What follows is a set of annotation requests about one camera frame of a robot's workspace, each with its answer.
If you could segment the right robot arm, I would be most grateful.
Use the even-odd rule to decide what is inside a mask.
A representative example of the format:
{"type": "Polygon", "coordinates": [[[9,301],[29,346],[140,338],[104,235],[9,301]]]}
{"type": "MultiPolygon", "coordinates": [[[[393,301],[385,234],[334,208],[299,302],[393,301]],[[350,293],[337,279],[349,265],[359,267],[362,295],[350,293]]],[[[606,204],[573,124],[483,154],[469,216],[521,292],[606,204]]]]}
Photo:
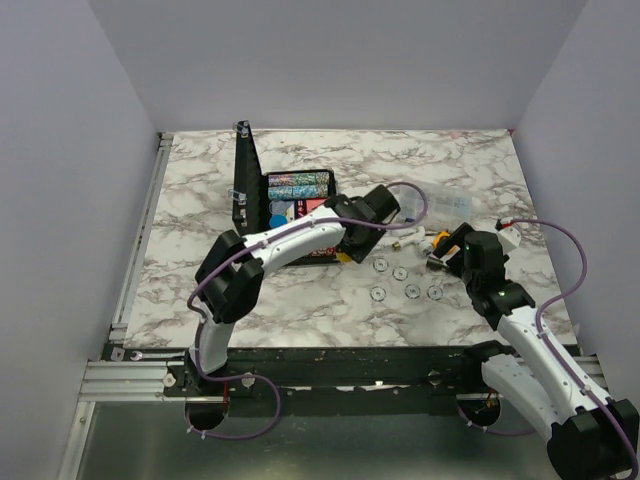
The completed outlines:
{"type": "Polygon", "coordinates": [[[502,394],[545,441],[547,456],[562,479],[639,476],[639,413],[614,399],[557,340],[525,288],[508,279],[508,255],[520,244],[515,220],[498,221],[495,232],[467,223],[439,241],[433,254],[465,285],[475,312],[498,332],[497,342],[472,348],[460,367],[469,390],[502,394]]]}

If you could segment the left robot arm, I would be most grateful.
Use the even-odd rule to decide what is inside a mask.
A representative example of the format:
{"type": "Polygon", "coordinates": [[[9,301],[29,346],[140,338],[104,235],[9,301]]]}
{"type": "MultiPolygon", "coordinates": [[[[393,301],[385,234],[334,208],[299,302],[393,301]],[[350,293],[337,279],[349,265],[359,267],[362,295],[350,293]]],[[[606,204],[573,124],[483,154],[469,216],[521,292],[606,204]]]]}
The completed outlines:
{"type": "Polygon", "coordinates": [[[333,249],[360,263],[400,211],[391,191],[379,185],[358,197],[328,198],[303,217],[260,233],[221,234],[196,273],[187,307],[201,316],[189,348],[187,382],[201,395],[222,380],[236,322],[256,306],[262,282],[280,268],[318,250],[333,249]]]}

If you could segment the black poker chip case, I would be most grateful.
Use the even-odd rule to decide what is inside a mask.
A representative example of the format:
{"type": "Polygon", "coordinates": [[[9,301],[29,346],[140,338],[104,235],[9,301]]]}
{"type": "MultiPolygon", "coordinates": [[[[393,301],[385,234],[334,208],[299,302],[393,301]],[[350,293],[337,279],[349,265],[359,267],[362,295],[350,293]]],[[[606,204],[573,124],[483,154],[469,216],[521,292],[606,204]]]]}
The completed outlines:
{"type": "Polygon", "coordinates": [[[311,213],[337,193],[330,169],[263,172],[250,123],[235,124],[236,146],[232,221],[239,235],[261,237],[271,228],[272,215],[286,215],[292,223],[311,213]]]}

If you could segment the yellow round dealer chip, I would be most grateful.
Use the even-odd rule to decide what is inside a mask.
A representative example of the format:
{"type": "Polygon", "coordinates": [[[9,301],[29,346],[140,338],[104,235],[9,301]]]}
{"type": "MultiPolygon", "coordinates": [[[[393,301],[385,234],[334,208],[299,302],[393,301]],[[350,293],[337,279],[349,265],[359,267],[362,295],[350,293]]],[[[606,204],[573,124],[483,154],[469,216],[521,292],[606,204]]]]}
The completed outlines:
{"type": "Polygon", "coordinates": [[[341,263],[349,263],[352,261],[352,259],[343,252],[337,252],[336,259],[339,260],[341,263]]]}

